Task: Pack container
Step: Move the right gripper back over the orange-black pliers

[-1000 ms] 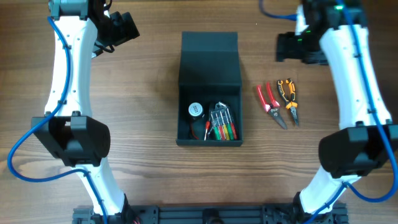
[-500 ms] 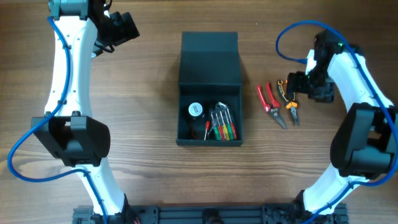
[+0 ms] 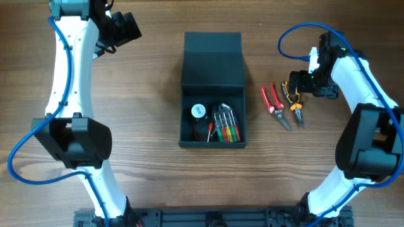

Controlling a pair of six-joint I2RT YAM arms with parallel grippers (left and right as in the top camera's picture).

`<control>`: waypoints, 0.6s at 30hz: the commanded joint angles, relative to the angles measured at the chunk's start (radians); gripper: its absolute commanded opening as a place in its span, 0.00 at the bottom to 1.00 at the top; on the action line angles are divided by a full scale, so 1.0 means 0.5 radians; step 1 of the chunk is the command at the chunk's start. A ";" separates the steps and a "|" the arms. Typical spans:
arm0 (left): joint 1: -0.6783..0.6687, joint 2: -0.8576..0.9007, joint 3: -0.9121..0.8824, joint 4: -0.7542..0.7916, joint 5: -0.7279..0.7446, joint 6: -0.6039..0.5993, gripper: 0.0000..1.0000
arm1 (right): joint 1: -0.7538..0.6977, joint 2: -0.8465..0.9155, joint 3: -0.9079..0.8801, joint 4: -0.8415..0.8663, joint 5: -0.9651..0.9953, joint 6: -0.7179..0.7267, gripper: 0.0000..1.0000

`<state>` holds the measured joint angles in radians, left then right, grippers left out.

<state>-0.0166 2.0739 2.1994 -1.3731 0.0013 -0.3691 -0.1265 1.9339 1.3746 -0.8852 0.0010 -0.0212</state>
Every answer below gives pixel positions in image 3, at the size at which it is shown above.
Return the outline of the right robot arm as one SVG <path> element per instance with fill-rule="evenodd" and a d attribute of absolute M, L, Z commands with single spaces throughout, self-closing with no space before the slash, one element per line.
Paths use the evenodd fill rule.
<path fill-rule="evenodd" d="M 366 188 L 385 187 L 403 170 L 403 109 L 379 86 L 363 53 L 340 32 L 326 32 L 312 48 L 309 69 L 292 71 L 285 97 L 311 93 L 336 98 L 341 91 L 352 112 L 335 150 L 336 165 L 301 199 L 297 221 L 315 226 L 339 215 Z"/>

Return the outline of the clear case coloured screwdrivers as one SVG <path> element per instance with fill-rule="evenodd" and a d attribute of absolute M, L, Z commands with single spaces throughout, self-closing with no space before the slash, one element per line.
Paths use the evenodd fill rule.
<path fill-rule="evenodd" d="M 213 125 L 220 143 L 242 142 L 236 115 L 230 105 L 219 104 L 213 111 Z"/>

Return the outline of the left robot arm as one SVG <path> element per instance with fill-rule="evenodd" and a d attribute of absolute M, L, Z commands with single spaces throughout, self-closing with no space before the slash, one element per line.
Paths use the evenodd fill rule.
<path fill-rule="evenodd" d="M 50 1 L 56 59 L 43 119 L 33 119 L 46 151 L 83 182 L 96 226 L 132 226 L 137 220 L 110 166 L 112 134 L 93 116 L 94 59 L 141 37 L 131 13 L 111 13 L 112 1 Z"/>

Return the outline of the silver L-shaped socket wrench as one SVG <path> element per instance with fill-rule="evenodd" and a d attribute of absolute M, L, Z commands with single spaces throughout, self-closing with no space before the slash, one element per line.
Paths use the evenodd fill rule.
<path fill-rule="evenodd" d="M 225 103 L 214 104 L 211 114 L 218 140 L 221 143 L 233 142 L 235 134 L 233 133 L 234 120 L 231 107 Z"/>

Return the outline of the round black tape measure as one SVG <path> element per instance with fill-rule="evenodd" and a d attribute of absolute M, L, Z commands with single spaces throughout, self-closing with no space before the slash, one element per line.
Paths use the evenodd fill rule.
<path fill-rule="evenodd" d="M 190 109 L 191 114 L 191 126 L 194 134 L 195 140 L 201 142 L 199 137 L 197 126 L 200 124 L 205 124 L 208 120 L 208 114 L 206 107 L 201 103 L 194 104 Z"/>

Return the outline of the black red screwdriver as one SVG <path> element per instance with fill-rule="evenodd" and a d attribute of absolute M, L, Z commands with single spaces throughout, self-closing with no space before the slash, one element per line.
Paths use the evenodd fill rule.
<path fill-rule="evenodd" d="M 212 139 L 212 137 L 213 137 L 214 128 L 215 128 L 214 123 L 213 123 L 213 122 L 210 122 L 210 123 L 209 123 L 209 126 L 208 126 L 208 138 L 207 138 L 207 142 L 208 142 L 208 143 L 211 141 L 211 139 Z"/>

